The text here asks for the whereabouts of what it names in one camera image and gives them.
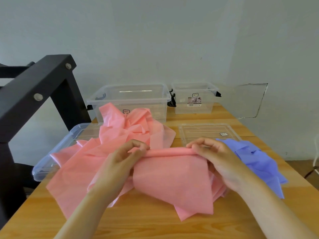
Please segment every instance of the clear plastic storage box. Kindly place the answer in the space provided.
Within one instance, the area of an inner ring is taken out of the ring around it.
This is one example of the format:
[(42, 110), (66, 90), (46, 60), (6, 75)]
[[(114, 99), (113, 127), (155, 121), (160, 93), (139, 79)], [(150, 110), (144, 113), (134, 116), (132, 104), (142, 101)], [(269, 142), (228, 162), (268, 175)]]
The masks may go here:
[(149, 108), (154, 119), (166, 122), (167, 102), (171, 95), (165, 84), (106, 85), (95, 92), (87, 103), (92, 105), (98, 122), (103, 122), (99, 107), (112, 102), (123, 113), (135, 108)]
[(60, 151), (76, 144), (77, 140), (90, 140), (90, 138), (98, 138), (100, 131), (99, 124), (82, 123), (71, 129), (58, 145), (56, 145), (44, 158), (42, 158), (32, 170), (35, 181), (42, 181), (46, 175), (54, 169), (59, 169), (58, 164), (52, 159), (50, 154)]
[(218, 88), (208, 82), (172, 83), (176, 114), (211, 113)]
[(178, 126), (183, 146), (199, 137), (213, 139), (228, 139), (241, 141), (241, 138), (228, 124), (222, 123), (201, 123), (201, 124), (181, 124)]

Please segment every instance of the pile of pink fabric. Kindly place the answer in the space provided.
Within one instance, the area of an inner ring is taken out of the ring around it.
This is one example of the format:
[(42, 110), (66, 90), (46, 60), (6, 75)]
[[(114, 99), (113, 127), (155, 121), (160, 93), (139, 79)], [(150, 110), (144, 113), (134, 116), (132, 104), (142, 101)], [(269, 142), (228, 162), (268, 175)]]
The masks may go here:
[(206, 159), (190, 148), (169, 148), (176, 133), (154, 120), (149, 109), (123, 114), (108, 103), (100, 111), (104, 124), (99, 138), (78, 140), (51, 154), (61, 168), (47, 189), (66, 218), (94, 185), (108, 155), (130, 139), (143, 141), (151, 149), (134, 166), (119, 196), (135, 188), (174, 205), (181, 221), (196, 213), (213, 214), (213, 202), (223, 196), (226, 186), (209, 171)]

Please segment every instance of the pink fabric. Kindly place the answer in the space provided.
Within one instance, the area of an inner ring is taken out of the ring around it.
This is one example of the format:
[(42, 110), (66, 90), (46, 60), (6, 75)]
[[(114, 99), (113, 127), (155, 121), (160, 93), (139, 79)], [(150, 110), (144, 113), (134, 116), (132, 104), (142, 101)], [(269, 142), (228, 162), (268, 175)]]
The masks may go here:
[(169, 148), (176, 133), (153, 120), (149, 109), (137, 108), (123, 114), (109, 103), (100, 107), (100, 111), (104, 124), (99, 138), (79, 140), (51, 155), (61, 168), (47, 189), (66, 218), (95, 184), (108, 155), (130, 139), (147, 143), (151, 150), (135, 165), (133, 177), (128, 178), (119, 196), (135, 187), (173, 204), (181, 220), (195, 213), (213, 214), (213, 201), (222, 196), (226, 188), (208, 170), (204, 158), (190, 148)]

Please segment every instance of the blue-purple cloth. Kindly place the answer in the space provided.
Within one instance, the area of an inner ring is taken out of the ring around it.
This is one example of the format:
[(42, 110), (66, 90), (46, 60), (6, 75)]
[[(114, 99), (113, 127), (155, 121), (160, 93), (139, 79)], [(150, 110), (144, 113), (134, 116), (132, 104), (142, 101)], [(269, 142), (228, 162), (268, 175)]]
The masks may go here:
[(279, 198), (284, 199), (280, 184), (288, 180), (278, 171), (276, 161), (249, 141), (218, 140), (225, 143), (250, 170), (265, 181)]

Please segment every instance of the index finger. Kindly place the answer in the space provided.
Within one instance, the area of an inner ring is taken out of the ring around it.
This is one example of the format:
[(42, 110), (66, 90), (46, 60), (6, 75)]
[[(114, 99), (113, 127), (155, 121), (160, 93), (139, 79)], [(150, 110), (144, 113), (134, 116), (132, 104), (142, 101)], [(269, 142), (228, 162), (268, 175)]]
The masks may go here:
[(150, 147), (144, 142), (132, 139), (119, 147), (118, 150), (128, 152), (132, 148), (144, 148), (145, 150), (149, 150)]
[(221, 141), (217, 141), (215, 139), (207, 138), (207, 137), (200, 137), (196, 140), (191, 141), (186, 145), (187, 148), (191, 148), (193, 144), (197, 145), (206, 145), (209, 147), (214, 147), (216, 149), (219, 149), (221, 146), (224, 146), (224, 143)]

